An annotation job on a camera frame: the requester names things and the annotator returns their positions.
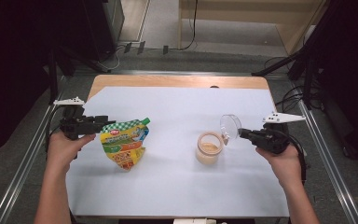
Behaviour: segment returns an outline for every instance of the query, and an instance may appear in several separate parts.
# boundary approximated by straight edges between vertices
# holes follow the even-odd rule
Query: black cable
[[[286,58],[286,57],[273,57],[273,58],[270,58],[270,59],[268,59],[268,60],[266,60],[266,61],[264,62],[264,68],[267,68],[267,63],[269,63],[270,61],[272,61],[272,60],[274,60],[274,59],[284,59],[284,58]],[[287,68],[287,70],[290,70],[290,67],[289,67],[288,64],[286,64],[286,68]]]
[[[189,1],[189,0],[187,0],[187,7],[190,8],[190,1]],[[193,36],[196,36],[196,30],[195,30],[195,28],[193,28],[193,26],[191,25],[191,19],[188,19],[188,25],[190,26],[191,32],[193,32]],[[196,42],[196,47],[193,48],[193,49],[196,49],[199,44],[197,43],[197,40],[194,39],[194,41]]]
[[[114,66],[114,67],[107,67],[107,66],[105,66],[105,65],[103,65],[102,63],[99,63],[98,62],[98,65],[100,65],[100,66],[102,66],[103,68],[105,68],[106,70],[107,70],[107,72],[112,72],[112,70],[114,70],[114,69],[116,69],[116,68],[118,68],[119,66],[120,66],[120,58],[118,58],[118,52],[120,51],[120,50],[122,50],[122,49],[124,49],[125,47],[123,47],[123,48],[118,48],[116,51],[115,51],[115,53],[114,53],[114,55],[116,55],[116,58],[117,58],[117,64]]]
[[[287,105],[286,107],[284,107],[284,108],[282,109],[282,112],[285,113],[285,112],[287,112],[287,111],[289,111],[289,110],[292,110],[293,108],[296,107],[296,105],[298,105],[298,103],[300,103],[300,101],[301,101],[302,99],[303,99],[302,97],[299,98],[299,99],[296,99],[296,100],[293,101],[290,105]]]
[[[51,133],[50,133],[50,135],[48,136],[48,138],[50,138],[54,133],[55,133],[55,131],[57,131],[57,129],[59,129],[60,128],[60,125],[57,125],[52,131],[51,131]]]
[[[46,124],[46,130],[45,130],[45,146],[46,146],[46,152],[48,152],[48,141],[50,140],[50,125],[51,125],[51,121],[55,115],[55,113],[57,112],[57,110],[59,110],[60,108],[63,108],[63,105],[58,105],[57,107],[55,107],[53,109],[53,111],[51,111],[50,116],[48,117],[48,123]]]
[[[196,19],[197,19],[197,6],[198,6],[198,4],[199,4],[199,0],[196,0],[196,8],[194,9],[194,18],[193,18],[193,39],[191,40],[190,44],[187,47],[179,49],[179,50],[185,50],[185,49],[190,48],[190,46],[194,42],[194,39],[196,38]]]
[[[307,164],[305,163],[304,150],[303,150],[303,147],[301,146],[301,144],[299,144],[298,140],[295,139],[290,134],[286,134],[286,133],[283,133],[281,131],[274,130],[274,129],[266,129],[266,130],[273,132],[273,133],[277,133],[281,136],[285,136],[289,140],[289,142],[296,148],[297,153],[298,153],[298,159],[300,161],[301,181],[304,185],[305,181],[307,180]]]
[[[315,108],[315,109],[324,110],[321,105],[319,105],[319,106],[313,105],[313,104],[312,104],[312,101],[310,101],[310,107]]]
[[[278,102],[278,103],[275,103],[275,105],[280,105],[280,104],[283,104],[283,103],[285,103],[285,102],[287,102],[287,101],[291,101],[291,100],[293,100],[292,98],[297,99],[297,96],[302,96],[302,95],[303,95],[303,93],[294,94],[294,95],[292,95],[292,96],[289,96],[289,97],[287,97],[287,98],[282,99],[282,100],[281,100],[280,102]]]
[[[298,89],[298,88],[304,88],[304,86],[296,86],[296,87],[293,87],[290,91],[288,91],[288,92],[283,96],[283,99],[284,99],[291,91],[294,91],[295,89]]]

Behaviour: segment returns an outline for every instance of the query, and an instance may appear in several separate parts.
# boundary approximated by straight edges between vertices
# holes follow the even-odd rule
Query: white tabletop
[[[106,87],[85,115],[117,122],[150,118],[145,154],[130,171],[109,160],[96,140],[71,163],[71,211],[91,217],[288,217],[285,196],[267,161],[246,139],[225,146],[214,165],[196,159],[204,132],[220,132],[235,114],[242,127],[262,128],[275,110],[269,90]]]

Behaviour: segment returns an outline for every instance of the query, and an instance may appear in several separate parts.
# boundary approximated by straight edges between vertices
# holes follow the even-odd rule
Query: snack bag
[[[130,170],[144,155],[142,143],[149,133],[149,118],[105,125],[101,143],[106,156],[121,168]]]

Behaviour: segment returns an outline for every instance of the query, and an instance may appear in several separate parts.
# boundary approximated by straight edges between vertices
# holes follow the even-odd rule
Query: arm
[[[75,141],[69,140],[62,132],[50,137],[48,146],[48,161],[43,177],[39,205],[34,223],[71,223],[69,215],[68,194],[66,192],[66,172],[69,163],[76,153],[88,142],[95,138],[84,135]]]
[[[286,195],[292,223],[320,223],[301,182],[300,163],[296,148],[289,145],[279,155],[259,147],[256,151],[269,162],[277,176]]]

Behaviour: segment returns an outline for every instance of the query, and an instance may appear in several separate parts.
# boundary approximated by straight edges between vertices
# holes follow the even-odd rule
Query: gray floor
[[[155,4],[172,7],[168,2],[169,1],[151,0],[150,10],[156,10],[152,8]],[[227,51],[230,48],[222,47],[222,45],[213,45],[206,48],[210,50],[202,49],[202,40],[199,40],[197,48],[192,51],[183,52],[170,50],[168,54],[163,55],[161,49],[163,45],[172,44],[172,47],[175,48],[176,39],[173,36],[175,35],[176,25],[162,25],[166,31],[164,33],[158,30],[153,31],[155,28],[151,26],[155,23],[154,20],[156,20],[153,19],[153,16],[157,17],[157,14],[149,11],[147,16],[148,23],[145,24],[143,33],[143,40],[146,41],[146,47],[148,49],[145,49],[142,54],[137,54],[137,48],[132,49],[126,54],[121,50],[117,54],[119,60],[116,55],[112,55],[110,59],[102,62],[106,67],[117,67],[112,71],[112,74],[128,74],[129,71],[147,71],[149,73],[159,74],[163,72],[168,75],[178,74],[178,72],[186,72],[188,75],[190,75],[188,72],[211,72],[223,73],[227,76],[246,76],[247,73],[259,71],[265,66],[279,60],[273,59],[265,64],[270,57],[286,56],[284,49],[278,42],[275,42],[276,49],[274,49],[275,47],[273,46],[272,48],[268,47],[265,49],[266,46],[263,47],[260,45],[254,45],[250,48],[250,45],[248,45],[250,42],[242,42],[238,43],[238,46],[241,46],[240,50],[236,51],[238,48],[234,46],[232,49],[235,50]],[[259,26],[258,28],[255,27],[255,29],[268,32],[269,28],[263,29]],[[223,40],[220,39],[218,41],[225,45],[225,38],[221,38],[223,38]],[[268,38],[271,38],[268,43],[274,43],[273,40],[276,36],[274,37],[274,34],[270,34]],[[287,68],[283,67],[275,73],[284,74],[286,72]],[[77,63],[74,77],[66,78],[66,87],[60,87],[60,89],[63,90],[62,98],[79,96],[82,99],[87,99],[92,80],[97,75],[98,74],[88,67]],[[292,88],[292,83],[285,78],[285,76],[268,75],[267,80],[275,102],[280,101]],[[40,121],[45,116],[46,110],[48,109],[48,98],[48,91],[46,91],[34,104],[34,107],[20,123],[8,142],[0,148],[0,202],[4,198],[4,194],[7,192],[7,188],[15,176],[18,167],[21,165],[21,160],[33,140],[34,133]],[[292,112],[297,114],[301,113],[298,107]],[[319,110],[312,110],[312,113],[317,120],[320,131],[324,135],[324,140],[328,145],[329,152],[332,154],[358,208],[358,161],[348,159],[343,155],[341,144],[337,140],[337,136],[326,115]],[[326,172],[325,164],[321,160],[321,155],[316,149],[309,127],[305,122],[292,123],[289,127],[291,133],[298,138],[309,154],[307,160],[311,168],[308,170],[306,188],[320,220],[322,223],[349,223],[342,208],[340,198],[338,198],[332,181]],[[45,166],[45,153],[43,148],[30,149],[36,150],[37,156],[33,162],[30,173],[25,178],[24,185],[21,188],[17,200],[14,202],[11,212],[8,213],[6,223],[32,223],[34,218]],[[112,219],[83,218],[81,218],[80,221],[87,223],[117,222]],[[259,218],[256,222],[257,224],[274,223],[275,218]],[[286,223],[286,220],[283,219],[280,223]]]
[[[168,46],[178,48],[178,8],[177,0],[150,0],[145,19],[145,28],[141,41],[151,49]],[[142,8],[134,8],[131,14]],[[182,48],[186,47],[193,36],[192,20],[182,20]],[[287,56],[275,24],[236,22],[236,21],[203,21],[196,22],[195,44],[192,51],[216,52],[270,57]]]

